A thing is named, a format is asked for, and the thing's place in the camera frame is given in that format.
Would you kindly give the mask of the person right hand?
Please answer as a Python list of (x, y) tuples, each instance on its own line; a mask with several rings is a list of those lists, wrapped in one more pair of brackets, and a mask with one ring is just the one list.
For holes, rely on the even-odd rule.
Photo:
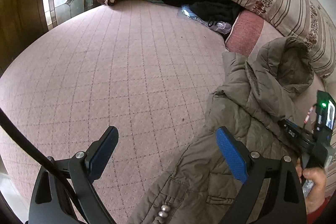
[(300, 158), (297, 159), (295, 167), (299, 181), (304, 177), (313, 182), (313, 187), (305, 198), (307, 214), (318, 210), (325, 201), (326, 172), (320, 167), (302, 169)]

